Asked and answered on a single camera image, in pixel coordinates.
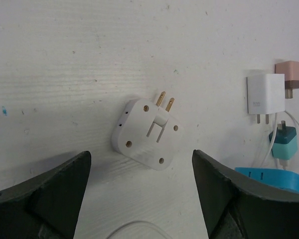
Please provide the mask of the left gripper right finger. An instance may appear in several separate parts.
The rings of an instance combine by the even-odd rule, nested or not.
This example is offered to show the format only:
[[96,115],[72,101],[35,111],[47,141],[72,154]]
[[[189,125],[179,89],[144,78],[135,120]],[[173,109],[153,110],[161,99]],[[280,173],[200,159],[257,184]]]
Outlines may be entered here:
[[192,165],[210,239],[299,239],[299,193],[251,179],[201,150]]

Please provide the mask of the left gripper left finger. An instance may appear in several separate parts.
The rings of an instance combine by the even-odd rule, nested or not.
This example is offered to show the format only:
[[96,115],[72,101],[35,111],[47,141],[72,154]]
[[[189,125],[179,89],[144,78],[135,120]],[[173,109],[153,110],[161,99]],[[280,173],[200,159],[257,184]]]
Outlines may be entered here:
[[0,191],[0,239],[72,239],[91,169],[83,151]]

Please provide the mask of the blue plug adapter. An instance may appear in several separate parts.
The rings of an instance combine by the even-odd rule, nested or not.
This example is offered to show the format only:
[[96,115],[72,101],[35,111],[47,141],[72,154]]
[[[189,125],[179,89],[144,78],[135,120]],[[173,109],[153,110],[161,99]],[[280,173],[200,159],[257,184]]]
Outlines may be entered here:
[[235,171],[263,184],[299,193],[299,174],[292,171],[252,167],[236,167]]

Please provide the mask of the teal usb charger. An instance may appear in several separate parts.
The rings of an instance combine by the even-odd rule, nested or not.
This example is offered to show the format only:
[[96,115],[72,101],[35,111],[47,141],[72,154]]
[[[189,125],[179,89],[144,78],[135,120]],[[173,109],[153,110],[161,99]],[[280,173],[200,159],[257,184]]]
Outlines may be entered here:
[[297,130],[294,126],[287,126],[282,120],[277,126],[276,137],[270,150],[272,157],[279,160],[290,160],[298,150]]

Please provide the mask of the white power brick charger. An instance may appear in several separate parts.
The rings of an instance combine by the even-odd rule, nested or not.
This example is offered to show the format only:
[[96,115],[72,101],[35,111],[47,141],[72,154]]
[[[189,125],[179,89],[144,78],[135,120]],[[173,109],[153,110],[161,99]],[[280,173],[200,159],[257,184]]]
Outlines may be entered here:
[[258,74],[247,77],[248,114],[261,115],[269,123],[269,115],[285,111],[285,76],[284,74]]

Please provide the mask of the white plug adapter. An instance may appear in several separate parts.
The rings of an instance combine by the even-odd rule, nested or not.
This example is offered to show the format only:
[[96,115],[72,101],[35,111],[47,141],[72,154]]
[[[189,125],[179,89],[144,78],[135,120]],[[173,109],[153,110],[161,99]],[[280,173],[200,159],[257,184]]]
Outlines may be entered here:
[[174,98],[161,106],[165,94],[161,92],[156,102],[130,100],[111,138],[116,152],[157,171],[170,166],[184,134],[184,127],[170,113]]

